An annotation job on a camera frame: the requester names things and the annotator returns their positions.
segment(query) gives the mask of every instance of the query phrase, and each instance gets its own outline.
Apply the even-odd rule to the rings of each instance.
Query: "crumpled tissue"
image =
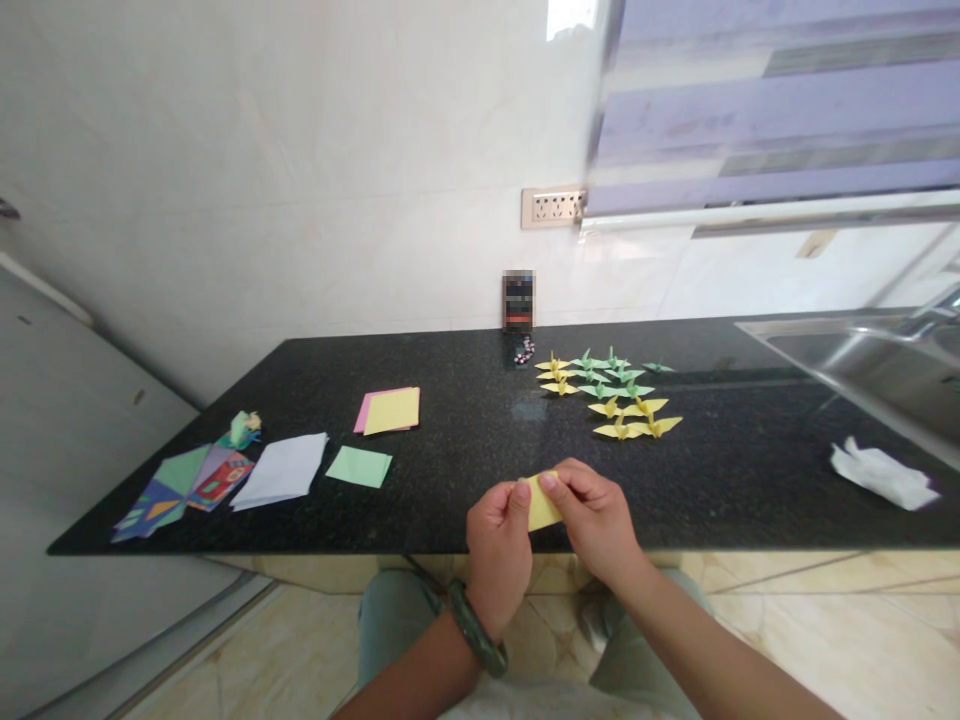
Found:
[[[922,472],[901,465],[882,450],[861,450],[852,437],[847,438],[843,449],[833,446],[830,462],[847,480],[906,510],[916,510],[940,497],[927,487],[930,478]]]

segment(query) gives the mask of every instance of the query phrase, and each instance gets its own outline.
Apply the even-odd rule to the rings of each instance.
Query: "stainless steel sink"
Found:
[[[901,315],[737,323],[875,418],[960,470],[960,327],[898,336]]]

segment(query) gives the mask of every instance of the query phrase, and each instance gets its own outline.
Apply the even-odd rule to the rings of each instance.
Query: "left hand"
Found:
[[[467,598],[495,643],[503,639],[530,583],[529,516],[530,486],[523,482],[495,485],[467,513]]]

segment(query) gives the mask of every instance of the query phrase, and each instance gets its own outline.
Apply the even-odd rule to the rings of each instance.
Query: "kitchen counter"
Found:
[[[287,340],[48,552],[462,553],[467,510],[488,487],[568,456],[620,483],[648,550],[960,547],[960,473],[734,325],[762,319],[537,329],[533,362],[551,349],[565,360],[588,347],[603,358],[612,344],[634,365],[678,371],[638,382],[657,387],[647,397],[670,400],[660,416],[683,422],[659,441],[623,443],[592,432],[605,422],[587,409],[593,398],[559,398],[539,388],[537,370],[515,369],[513,339],[499,330]],[[421,388],[419,427],[352,432],[364,393],[406,386]],[[329,434],[309,496],[243,512],[228,501],[209,514],[188,509],[150,538],[111,545],[160,461],[215,441],[240,410],[260,413],[265,443]],[[927,473],[943,498],[911,513],[838,476],[830,445],[849,435]],[[381,489],[324,476],[342,444],[393,455]],[[245,454],[256,460],[262,449]],[[570,550],[562,524],[531,537],[535,552]]]

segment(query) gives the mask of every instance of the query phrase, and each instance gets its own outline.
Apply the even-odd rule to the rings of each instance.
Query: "green bracelet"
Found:
[[[500,643],[499,647],[493,644],[493,640],[487,635],[487,631],[483,629],[477,614],[470,606],[470,601],[464,593],[465,589],[463,580],[459,578],[450,583],[450,612],[453,613],[453,619],[463,633],[463,639],[467,641],[467,645],[483,665],[483,669],[492,677],[503,677],[507,672],[507,649],[503,643]]]

